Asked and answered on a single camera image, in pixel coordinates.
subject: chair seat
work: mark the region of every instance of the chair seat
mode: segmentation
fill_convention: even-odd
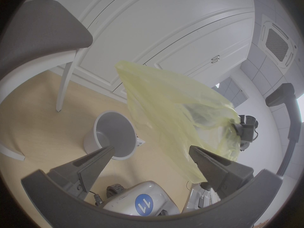
[[[89,47],[93,37],[59,2],[33,0],[22,4],[0,42],[0,80],[36,58]]]

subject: chair leg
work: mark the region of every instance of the chair leg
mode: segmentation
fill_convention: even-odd
[[[65,65],[63,75],[62,75],[62,78],[61,78],[61,82],[60,82],[59,91],[58,91],[57,103],[56,103],[56,110],[58,112],[60,112],[61,109],[62,109],[63,100],[64,100],[64,96],[65,96],[65,93],[66,93],[67,85],[69,84],[69,81],[70,81],[70,78],[72,76],[74,67],[75,67],[75,63],[73,63],[73,62],[67,63]]]
[[[17,150],[9,149],[1,141],[0,141],[0,153],[20,161],[24,161],[25,159],[25,156],[21,152]]]

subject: yellow plastic bag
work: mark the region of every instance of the yellow plastic bag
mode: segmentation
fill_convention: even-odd
[[[182,74],[127,61],[115,67],[136,127],[146,125],[159,136],[164,153],[190,182],[206,181],[188,154],[191,145],[237,160],[241,139],[231,123],[240,118],[230,101]]]

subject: cabinet handle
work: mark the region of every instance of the cabinet handle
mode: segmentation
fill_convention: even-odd
[[[212,58],[211,61],[215,60],[215,59],[218,59],[219,58],[219,55],[217,55],[216,57]]]
[[[218,59],[216,59],[215,61],[212,61],[211,63],[216,63],[217,61],[219,61],[219,58],[218,58]]]

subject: chair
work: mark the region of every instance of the chair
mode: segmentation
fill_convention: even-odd
[[[59,2],[25,2],[7,25],[0,41],[0,104],[28,79],[66,63],[56,104],[59,112],[75,62],[81,50],[92,43],[93,37],[88,30]],[[2,142],[0,152],[19,160],[25,158]]]

